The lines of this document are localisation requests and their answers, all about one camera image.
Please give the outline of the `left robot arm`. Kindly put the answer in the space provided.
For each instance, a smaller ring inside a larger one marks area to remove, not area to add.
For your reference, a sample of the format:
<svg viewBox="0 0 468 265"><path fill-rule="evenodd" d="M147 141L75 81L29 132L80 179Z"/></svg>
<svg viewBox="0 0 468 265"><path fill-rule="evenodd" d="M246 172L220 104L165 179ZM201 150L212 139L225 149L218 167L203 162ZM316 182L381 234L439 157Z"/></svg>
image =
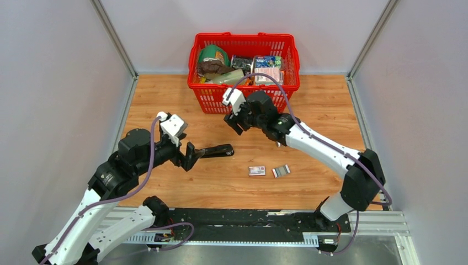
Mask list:
<svg viewBox="0 0 468 265"><path fill-rule="evenodd" d="M133 129L119 141L118 149L98 166L88 182L84 196L66 226L48 244L38 245L32 255L38 264L98 264L116 246L136 232L168 224L168 207L158 197L148 197L130 215L98 232L105 217L141 187L141 175L167 161L185 171L205 155L192 143L181 153L171 135L160 131L158 142L154 131Z"/></svg>

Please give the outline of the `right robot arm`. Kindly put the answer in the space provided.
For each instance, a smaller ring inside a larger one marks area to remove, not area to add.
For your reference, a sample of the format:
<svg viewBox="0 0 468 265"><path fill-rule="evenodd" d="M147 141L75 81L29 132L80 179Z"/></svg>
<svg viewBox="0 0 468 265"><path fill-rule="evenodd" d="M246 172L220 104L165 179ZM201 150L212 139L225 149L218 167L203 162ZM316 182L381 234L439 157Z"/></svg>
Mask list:
<svg viewBox="0 0 468 265"><path fill-rule="evenodd" d="M265 91L248 97L234 88L222 96L223 105L230 106L224 121L241 135L257 128L274 142L299 150L328 166L343 179L340 192L322 202L315 215L315 224L329 231L342 215L364 211L383 190L385 176L377 153L371 149L360 152L340 145L309 128L290 113L281 113Z"/></svg>

